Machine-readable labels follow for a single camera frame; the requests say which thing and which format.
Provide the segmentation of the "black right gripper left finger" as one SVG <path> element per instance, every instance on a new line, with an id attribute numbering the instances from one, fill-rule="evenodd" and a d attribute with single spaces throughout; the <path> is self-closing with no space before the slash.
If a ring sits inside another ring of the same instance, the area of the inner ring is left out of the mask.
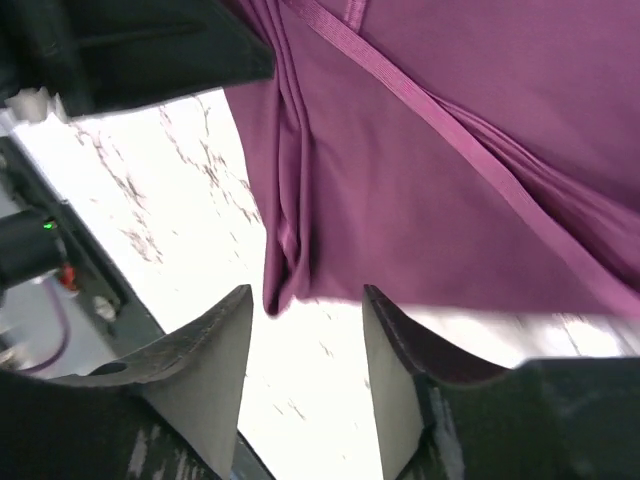
<path id="1" fill-rule="evenodd" d="M 1 375 L 5 479 L 227 479 L 251 338 L 249 286 L 86 376 Z"/>

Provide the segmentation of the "purple cloth napkin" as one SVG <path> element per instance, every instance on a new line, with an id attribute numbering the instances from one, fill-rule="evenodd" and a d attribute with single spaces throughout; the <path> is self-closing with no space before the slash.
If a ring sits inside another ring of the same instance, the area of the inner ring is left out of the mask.
<path id="1" fill-rule="evenodd" d="M 635 1 L 234 1 L 263 305 L 639 313 Z"/>

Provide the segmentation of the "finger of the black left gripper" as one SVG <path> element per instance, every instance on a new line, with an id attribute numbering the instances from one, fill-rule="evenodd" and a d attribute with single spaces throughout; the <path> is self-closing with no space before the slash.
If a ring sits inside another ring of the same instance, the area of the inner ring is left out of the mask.
<path id="1" fill-rule="evenodd" d="M 1 106 L 71 118 L 272 77 L 274 55 L 224 1 L 4 1 Z"/>

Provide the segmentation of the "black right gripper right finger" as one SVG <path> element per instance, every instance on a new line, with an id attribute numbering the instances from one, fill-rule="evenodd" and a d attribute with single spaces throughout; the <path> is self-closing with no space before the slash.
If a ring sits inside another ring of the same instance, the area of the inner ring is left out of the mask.
<path id="1" fill-rule="evenodd" d="M 364 340 L 387 479 L 635 479 L 639 362 L 534 359 L 506 369 L 364 289 Z"/>

